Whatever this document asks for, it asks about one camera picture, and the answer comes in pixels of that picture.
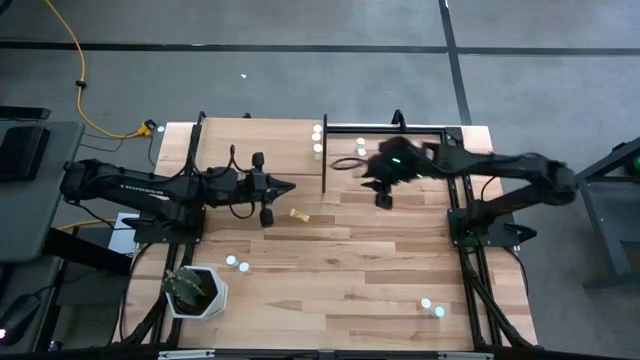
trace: white pot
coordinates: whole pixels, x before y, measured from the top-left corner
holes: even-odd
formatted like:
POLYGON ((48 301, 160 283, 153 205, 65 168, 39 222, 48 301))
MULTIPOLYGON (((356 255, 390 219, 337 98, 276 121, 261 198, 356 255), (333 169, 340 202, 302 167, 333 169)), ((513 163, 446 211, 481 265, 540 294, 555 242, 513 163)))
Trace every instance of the white pot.
POLYGON ((205 320, 216 314, 221 313, 227 307, 227 295, 229 293, 229 286, 222 281, 220 275, 213 270, 212 268, 204 267, 204 266, 185 266, 188 269, 194 271, 207 271, 211 273, 211 277, 213 278, 214 283, 216 284, 216 288, 218 289, 218 295, 213 299, 209 307, 202 312, 200 315, 185 315, 176 311, 176 306, 173 304, 173 297, 164 293, 167 297, 167 302, 169 303, 169 308, 171 309, 171 314, 174 318, 178 319, 197 319, 197 320, 205 320))

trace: potted plant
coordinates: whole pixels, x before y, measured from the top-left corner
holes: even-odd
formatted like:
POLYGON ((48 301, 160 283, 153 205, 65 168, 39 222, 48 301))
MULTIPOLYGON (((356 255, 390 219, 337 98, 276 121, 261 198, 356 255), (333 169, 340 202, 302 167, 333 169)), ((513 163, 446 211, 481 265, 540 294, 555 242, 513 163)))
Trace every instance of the potted plant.
POLYGON ((228 286, 215 270, 203 266, 183 266, 167 270, 162 280, 173 317, 204 320, 227 306, 228 286))

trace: wooden table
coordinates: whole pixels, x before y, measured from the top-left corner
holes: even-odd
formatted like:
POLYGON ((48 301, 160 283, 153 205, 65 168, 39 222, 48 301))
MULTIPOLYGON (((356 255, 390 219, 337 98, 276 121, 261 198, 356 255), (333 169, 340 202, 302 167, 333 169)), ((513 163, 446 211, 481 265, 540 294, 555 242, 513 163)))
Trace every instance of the wooden table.
MULTIPOLYGON (((241 167, 250 167, 251 154, 263 151, 265 171, 296 183, 297 188, 274 204, 275 225, 269 229, 260 227, 257 214, 239 220, 226 207, 207 209, 206 234, 196 248, 194 264, 218 270, 229 285, 229 300, 219 316, 185 321, 180 346, 472 349, 460 262, 445 218, 450 207, 445 181, 402 184, 393 190, 393 211, 385 211, 374 206, 372 191, 359 186, 357 170, 328 169, 327 192, 322 195, 321 161, 314 159, 312 151, 315 124, 320 121, 205 120, 199 168, 226 165, 229 145, 235 144, 241 167), (289 217, 292 208, 310 215, 309 223, 289 217), (225 258, 231 254, 248 261, 252 273, 227 267, 225 258), (443 306, 447 315, 441 320, 429 318, 418 306, 423 297, 443 306)), ((191 126, 167 125, 158 174, 172 175, 182 167, 191 126)), ((467 149, 493 150, 487 127, 463 127, 463 134, 467 149)), ((385 138, 366 136, 369 154, 385 138)), ((430 136, 411 139, 438 141, 430 136)), ((354 156, 355 136, 329 135, 327 148, 327 164, 354 156)), ((475 194, 486 180, 472 177, 475 194)), ((499 181, 494 181, 485 197, 501 193, 499 181)), ((246 214, 249 207, 236 210, 246 214)), ((157 298, 166 253, 166 245, 156 244, 140 259, 127 299, 125 334, 157 298)), ((518 263, 495 248, 487 249, 487 260, 497 303, 522 335, 535 343, 518 263)), ((488 340, 486 312, 479 308, 488 340)), ((163 341, 171 316, 166 318, 163 341)))

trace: concrete floor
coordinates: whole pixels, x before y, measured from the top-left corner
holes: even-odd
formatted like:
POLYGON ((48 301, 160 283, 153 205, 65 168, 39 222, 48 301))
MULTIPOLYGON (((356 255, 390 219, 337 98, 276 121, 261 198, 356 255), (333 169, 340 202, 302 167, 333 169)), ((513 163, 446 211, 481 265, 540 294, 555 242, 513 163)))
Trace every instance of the concrete floor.
MULTIPOLYGON (((81 41, 271 45, 444 46, 437 0, 57 0, 81 41)), ((449 0, 459 46, 640 47, 640 2, 449 0)), ((0 18, 0 40, 69 41, 41 0, 21 0, 0 18)), ((496 150, 535 151, 579 171, 639 135, 638 57, 460 56, 471 120, 488 125, 496 150)), ((214 116, 313 117, 460 124, 446 54, 87 52, 85 110, 110 131, 214 116)), ((44 106, 54 120, 80 121, 74 51, 0 50, 0 104, 44 106)), ((113 142, 85 138, 87 144, 113 142)), ((153 147, 157 154, 160 141, 153 147)), ((147 140, 97 157, 150 170, 147 140)), ((503 182, 505 190, 519 186, 503 182)), ((99 215, 121 207, 89 202, 99 215)), ((56 225, 86 219, 61 206, 56 225)), ((523 245, 539 342, 559 351, 640 357, 640 291, 588 294, 582 282, 609 274, 604 245, 581 200, 516 213, 539 236, 523 245)), ((80 309, 78 316, 113 308, 80 309)), ((106 341, 73 331, 70 341, 106 341), (78 337, 90 340, 78 340, 78 337)))

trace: gray floor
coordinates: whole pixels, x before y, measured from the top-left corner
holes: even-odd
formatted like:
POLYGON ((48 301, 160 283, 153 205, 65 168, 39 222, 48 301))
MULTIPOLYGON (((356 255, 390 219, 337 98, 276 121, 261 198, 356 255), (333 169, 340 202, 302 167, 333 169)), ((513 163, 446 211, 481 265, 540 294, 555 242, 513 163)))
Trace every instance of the gray floor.
MULTIPOLYGON (((87 42, 445 44, 437 0, 55 3, 87 42)), ((640 46, 640 2, 634 0, 449 0, 449 7, 459 46, 640 46)), ((40 0, 17 1, 0 18, 2 39, 68 41, 40 0)), ((500 152, 536 151, 581 170, 639 135, 638 57, 461 56, 460 62, 473 124, 490 127, 500 152)), ((336 122, 383 123, 401 108, 412 123, 460 124, 447 55, 87 52, 87 63, 85 109, 120 133, 148 118, 193 121, 200 110, 288 118, 327 112, 336 122)), ((45 106, 53 119, 80 121, 73 85, 79 67, 73 51, 0 50, 0 104, 45 106)), ((78 159, 149 170, 147 146, 136 140, 118 153, 82 149, 78 159)), ((504 182, 506 190, 517 186, 504 182)), ((121 209, 100 201, 89 206, 103 216, 121 209)), ((86 215, 62 206, 56 224, 80 219, 86 215)), ((583 281, 610 271, 582 202, 539 206, 516 219, 539 231, 522 258, 540 344, 639 358, 640 291, 582 290, 583 281)), ((113 307, 76 310, 66 316, 68 342, 106 341, 77 329, 87 325, 87 313, 115 316, 113 307)))

